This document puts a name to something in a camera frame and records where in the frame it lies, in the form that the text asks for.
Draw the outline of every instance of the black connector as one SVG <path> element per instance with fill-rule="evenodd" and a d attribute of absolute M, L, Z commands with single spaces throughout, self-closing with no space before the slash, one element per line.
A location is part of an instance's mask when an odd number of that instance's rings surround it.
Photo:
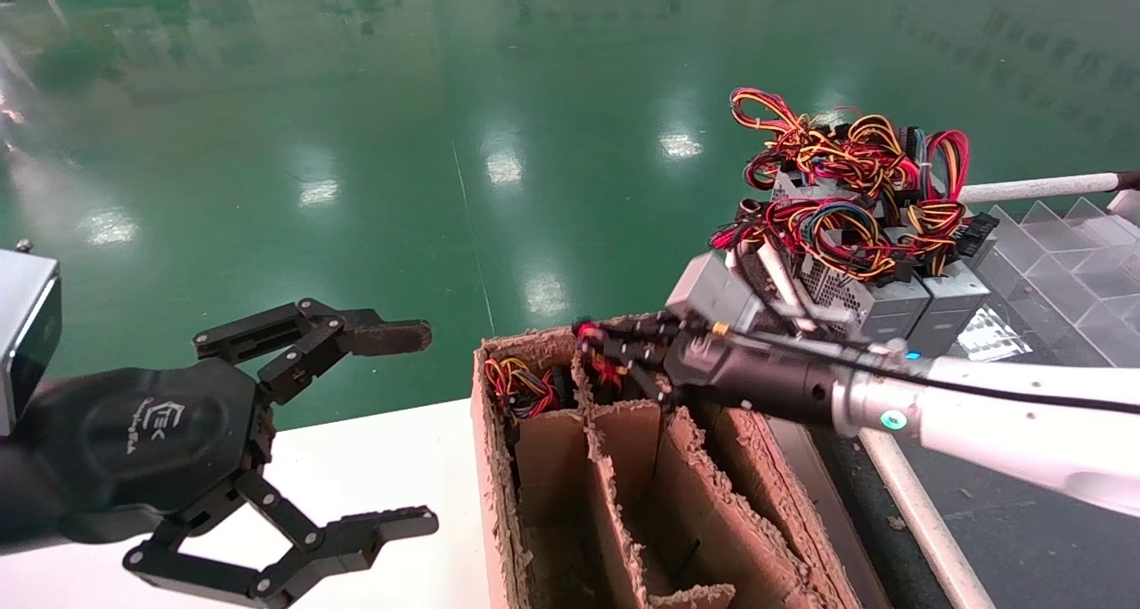
<path fill-rule="evenodd" d="M 899 209 L 905 209 L 911 204 L 918 204 L 922 200 L 922 193 L 919 190 L 896 190 L 895 192 L 895 205 Z"/>
<path fill-rule="evenodd" d="M 918 130 L 919 127 L 906 127 L 906 146 L 904 147 L 904 152 L 912 162 L 917 162 L 919 155 Z"/>
<path fill-rule="evenodd" d="M 976 255 L 983 242 L 986 241 L 986 237 L 997 227 L 999 221 L 1001 220 L 986 213 L 979 213 L 969 218 L 966 229 L 954 234 L 954 241 L 956 241 L 954 250 L 958 252 L 958 255 L 964 258 Z"/>
<path fill-rule="evenodd" d="M 854 246 L 861 242 L 863 242 L 863 236 L 860 236 L 854 228 L 844 228 L 839 232 L 839 243 L 844 246 Z"/>
<path fill-rule="evenodd" d="M 578 403 L 573 399 L 573 377 L 570 375 L 569 366 L 554 366 L 551 370 L 551 383 L 559 395 L 559 404 L 562 408 L 578 408 Z"/>

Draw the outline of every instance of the wire connector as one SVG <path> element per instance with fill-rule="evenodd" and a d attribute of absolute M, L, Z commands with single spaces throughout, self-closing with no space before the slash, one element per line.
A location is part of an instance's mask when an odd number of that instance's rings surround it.
<path fill-rule="evenodd" d="M 982 244 L 986 241 L 986 237 L 993 233 L 993 229 L 997 227 L 1001 220 L 997 218 L 979 213 L 969 218 L 966 228 L 960 229 L 954 234 L 954 241 L 956 245 L 954 246 L 958 251 L 958 255 L 964 258 L 972 258 L 982 249 Z"/>

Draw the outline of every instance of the white table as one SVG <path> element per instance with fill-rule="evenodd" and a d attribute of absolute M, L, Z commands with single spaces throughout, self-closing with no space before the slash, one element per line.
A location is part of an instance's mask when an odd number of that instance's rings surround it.
<path fill-rule="evenodd" d="M 266 478 L 318 525 L 420 504 L 439 515 L 434 535 L 388 544 L 372 570 L 326 578 L 298 607 L 489 606 L 469 400 L 285 431 L 272 450 Z M 141 541 L 0 558 L 0 607 L 228 607 L 153 588 L 124 571 L 123 555 Z M 287 549 L 246 505 L 210 534 L 187 541 L 182 551 L 262 568 Z"/>

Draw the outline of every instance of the wire bundle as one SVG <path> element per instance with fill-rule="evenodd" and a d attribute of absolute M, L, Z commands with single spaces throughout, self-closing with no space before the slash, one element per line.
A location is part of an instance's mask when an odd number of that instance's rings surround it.
<path fill-rule="evenodd" d="M 744 102 L 756 102 L 771 111 L 774 120 L 744 113 Z M 816 177 L 840 181 L 844 186 L 878 200 L 896 189 L 918 188 L 919 168 L 911 161 L 898 132 L 882 115 L 858 117 L 840 133 L 816 125 L 806 114 L 796 115 L 779 95 L 752 88 L 738 88 L 731 97 L 732 116 L 743 127 L 767 130 L 775 139 L 744 167 L 744 181 L 754 188 L 772 188 L 782 162 L 793 163 L 808 184 Z"/>
<path fill-rule="evenodd" d="M 559 407 L 557 391 L 552 382 L 553 371 L 538 377 L 519 358 L 488 358 L 483 363 L 483 375 L 495 390 L 499 411 L 505 413 L 510 409 L 519 420 Z"/>
<path fill-rule="evenodd" d="M 774 117 L 762 120 L 743 111 L 755 102 Z M 709 236 L 709 246 L 727 250 L 736 235 L 742 243 L 779 242 L 793 255 L 807 254 L 821 263 L 861 282 L 895 276 L 899 262 L 925 265 L 929 275 L 942 275 L 953 260 L 955 235 L 969 224 L 958 195 L 969 171 L 969 139 L 961 131 L 940 131 L 929 137 L 910 129 L 907 145 L 882 115 L 864 115 L 834 129 L 816 125 L 808 115 L 797 115 L 782 97 L 751 88 L 733 90 L 733 119 L 754 130 L 771 131 L 773 139 L 744 167 L 744 181 L 766 190 L 781 170 L 798 170 L 807 184 L 834 180 L 855 198 L 784 198 L 744 219 L 724 225 Z M 913 159 L 907 156 L 913 153 Z M 931 169 L 940 163 L 945 192 L 935 184 Z M 905 202 L 902 194 L 909 194 Z M 882 217 L 872 212 L 882 206 Z M 882 226 L 903 226 L 913 234 L 893 242 Z M 836 243 L 824 232 L 839 230 Z"/>

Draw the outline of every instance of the white pipe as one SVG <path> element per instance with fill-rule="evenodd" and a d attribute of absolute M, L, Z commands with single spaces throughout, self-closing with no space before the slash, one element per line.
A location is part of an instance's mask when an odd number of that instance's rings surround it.
<path fill-rule="evenodd" d="M 1074 174 L 967 186 L 958 195 L 958 201 L 963 204 L 1008 202 L 1010 200 L 1029 200 L 1033 197 L 1102 193 L 1106 190 L 1116 190 L 1119 187 L 1121 173 Z"/>
<path fill-rule="evenodd" d="M 950 603 L 955 609 L 994 609 L 993 600 L 966 560 L 966 554 L 958 547 L 958 542 L 930 502 L 930 496 L 922 488 L 922 482 L 899 450 L 895 438 L 880 431 L 863 429 L 858 439 L 898 505 L 898 512 L 906 520 L 907 528 L 919 543 Z"/>

